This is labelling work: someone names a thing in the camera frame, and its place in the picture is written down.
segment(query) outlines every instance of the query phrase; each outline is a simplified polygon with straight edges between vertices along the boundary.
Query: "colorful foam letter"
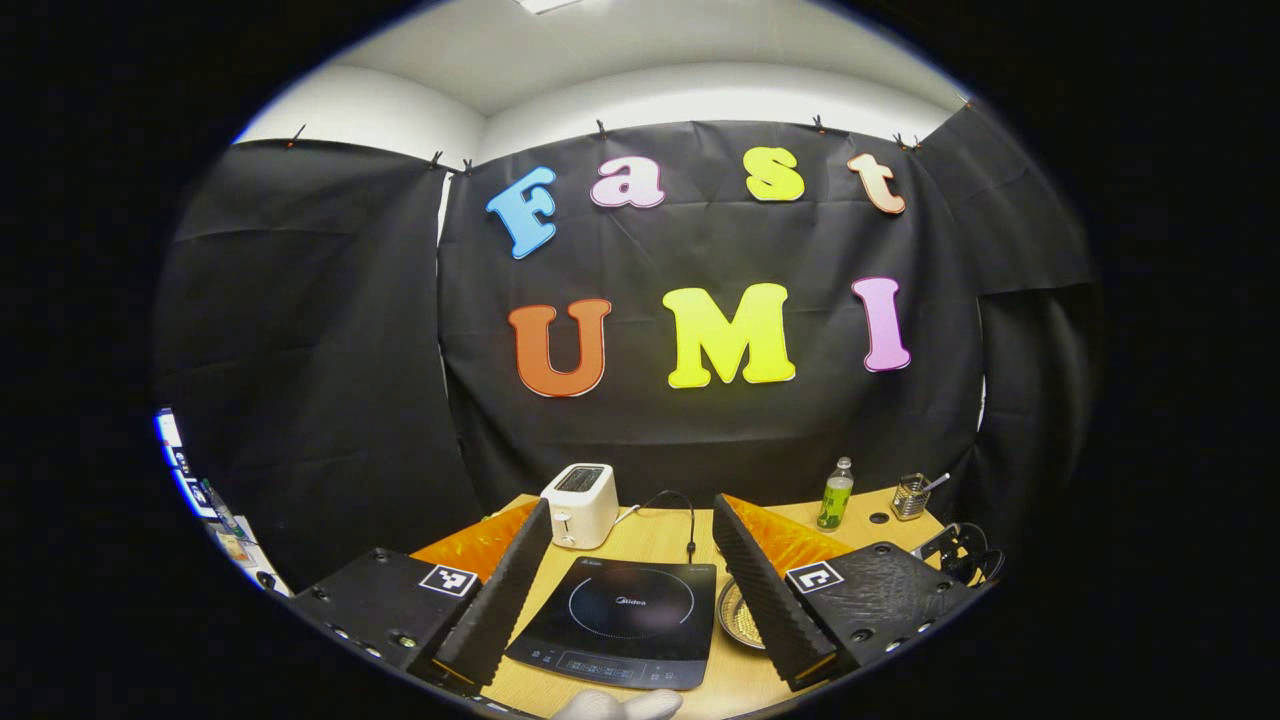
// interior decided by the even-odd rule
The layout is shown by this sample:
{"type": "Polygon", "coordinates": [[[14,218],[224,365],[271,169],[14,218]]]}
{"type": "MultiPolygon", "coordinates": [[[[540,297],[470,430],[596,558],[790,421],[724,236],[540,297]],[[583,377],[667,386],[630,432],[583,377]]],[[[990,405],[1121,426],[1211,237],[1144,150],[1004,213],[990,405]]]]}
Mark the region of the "colorful foam letter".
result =
{"type": "Polygon", "coordinates": [[[616,158],[600,165],[600,174],[607,176],[591,187],[591,201],[604,208],[621,208],[631,204],[636,208],[653,208],[667,197],[658,187],[662,170],[658,163],[648,158],[616,158]],[[627,174],[618,174],[626,168],[627,174]]]}
{"type": "Polygon", "coordinates": [[[787,288],[780,284],[753,284],[742,292],[730,323],[700,287],[664,295],[662,304],[676,315],[676,372],[667,382],[676,388],[707,387],[712,374],[703,368],[703,348],[721,380],[732,382],[748,346],[751,357],[742,370],[746,382],[781,383],[796,377],[796,366],[787,360],[787,338],[782,331],[786,299],[787,288]]]}
{"type": "Polygon", "coordinates": [[[902,347],[902,336],[897,328],[897,309],[893,306],[897,283],[890,278],[863,278],[852,287],[854,295],[863,299],[867,332],[872,340],[872,351],[863,360],[863,366],[872,373],[879,373],[901,370],[910,365],[911,354],[902,347]]]}
{"type": "Polygon", "coordinates": [[[554,223],[539,223],[534,213],[541,213],[550,218],[556,211],[556,201],[545,188],[538,187],[550,184],[556,179],[556,173],[550,168],[534,168],[527,176],[516,181],[511,187],[493,196],[493,200],[484,206],[490,213],[498,213],[502,224],[507,225],[515,246],[511,255],[520,260],[556,234],[554,223]],[[525,191],[529,191],[529,200],[525,200],[525,191]]]}
{"type": "Polygon", "coordinates": [[[604,316],[613,310],[608,300],[579,300],[568,306],[577,320],[577,369],[561,373],[552,368],[548,328],[556,319],[550,305],[516,307],[507,322],[516,328],[516,369],[520,382],[543,397],[577,397],[591,392],[604,377],[604,316]]]}
{"type": "Polygon", "coordinates": [[[876,158],[872,158],[870,152],[863,152],[850,160],[849,169],[863,178],[867,197],[870,197],[872,204],[882,211],[897,215],[902,210],[906,210],[906,200],[902,200],[888,190],[887,181],[893,177],[893,170],[886,165],[877,164],[876,158]]]}
{"type": "Polygon", "coordinates": [[[753,147],[742,155],[748,173],[746,188],[756,200],[799,200],[804,195],[804,178],[792,170],[796,156],[786,147],[753,147]]]}

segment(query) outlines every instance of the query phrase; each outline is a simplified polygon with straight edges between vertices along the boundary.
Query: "letter m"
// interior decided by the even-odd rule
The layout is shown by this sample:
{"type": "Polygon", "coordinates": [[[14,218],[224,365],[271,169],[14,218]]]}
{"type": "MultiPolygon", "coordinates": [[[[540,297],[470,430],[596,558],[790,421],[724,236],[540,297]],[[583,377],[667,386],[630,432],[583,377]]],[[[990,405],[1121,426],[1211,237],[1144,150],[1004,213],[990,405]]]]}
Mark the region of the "letter m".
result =
{"type": "Polygon", "coordinates": [[[753,284],[742,292],[733,322],[728,322],[700,287],[668,292],[662,304],[676,315],[676,370],[667,382],[675,388],[707,387],[712,374],[703,368],[703,350],[721,380],[733,382],[749,347],[751,355],[742,379],[780,383],[794,378],[796,366],[787,360],[787,340],[782,331],[786,299],[787,288],[780,284],[753,284]]]}

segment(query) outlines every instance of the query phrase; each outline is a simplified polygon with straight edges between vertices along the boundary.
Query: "monitor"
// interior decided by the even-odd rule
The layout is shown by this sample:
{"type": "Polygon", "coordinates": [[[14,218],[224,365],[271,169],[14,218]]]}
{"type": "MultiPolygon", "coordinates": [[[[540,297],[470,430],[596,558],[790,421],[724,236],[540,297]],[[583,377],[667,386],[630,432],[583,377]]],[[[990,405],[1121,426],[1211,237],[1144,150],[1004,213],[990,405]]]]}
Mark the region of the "monitor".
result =
{"type": "Polygon", "coordinates": [[[200,487],[200,479],[196,477],[195,470],[191,469],[191,461],[187,459],[187,451],[182,445],[182,436],[178,433],[178,420],[173,416],[173,409],[163,407],[156,414],[156,433],[160,436],[160,445],[164,447],[169,471],[173,473],[173,478],[182,489],[183,497],[187,498],[187,503],[191,505],[192,512],[201,518],[216,520],[218,512],[214,511],[214,503],[207,493],[205,493],[205,489],[200,487]]]}

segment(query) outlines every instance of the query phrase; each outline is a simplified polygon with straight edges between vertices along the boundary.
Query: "white glove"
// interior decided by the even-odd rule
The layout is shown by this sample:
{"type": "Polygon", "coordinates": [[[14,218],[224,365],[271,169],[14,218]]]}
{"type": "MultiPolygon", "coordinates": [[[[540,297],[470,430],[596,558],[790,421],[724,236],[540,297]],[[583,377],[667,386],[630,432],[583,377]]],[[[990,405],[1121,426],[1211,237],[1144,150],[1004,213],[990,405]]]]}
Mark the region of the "white glove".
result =
{"type": "Polygon", "coordinates": [[[675,691],[653,691],[626,702],[600,691],[582,691],[550,720],[671,720],[684,702],[675,691]]]}

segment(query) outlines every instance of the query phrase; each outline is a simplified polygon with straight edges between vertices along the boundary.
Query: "plastic bottle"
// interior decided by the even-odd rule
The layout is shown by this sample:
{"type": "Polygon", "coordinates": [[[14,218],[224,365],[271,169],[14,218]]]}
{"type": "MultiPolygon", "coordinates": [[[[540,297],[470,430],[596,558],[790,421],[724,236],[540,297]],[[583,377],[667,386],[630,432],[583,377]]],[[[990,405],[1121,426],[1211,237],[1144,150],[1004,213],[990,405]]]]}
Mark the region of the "plastic bottle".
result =
{"type": "Polygon", "coordinates": [[[854,474],[849,471],[851,466],[847,457],[841,457],[836,462],[836,471],[827,478],[827,491],[822,496],[822,511],[818,514],[819,530],[829,533],[845,519],[845,505],[854,492],[854,474]]]}
{"type": "Polygon", "coordinates": [[[239,527],[239,523],[236,521],[236,516],[232,515],[230,509],[227,507],[227,503],[223,502],[223,498],[216,492],[214,492],[214,488],[212,486],[209,484],[209,480],[201,480],[200,484],[205,486],[205,493],[209,495],[209,501],[214,506],[214,512],[218,514],[218,519],[223,521],[223,527],[227,528],[227,532],[236,536],[237,538],[247,539],[248,536],[244,534],[244,530],[239,527]]]}

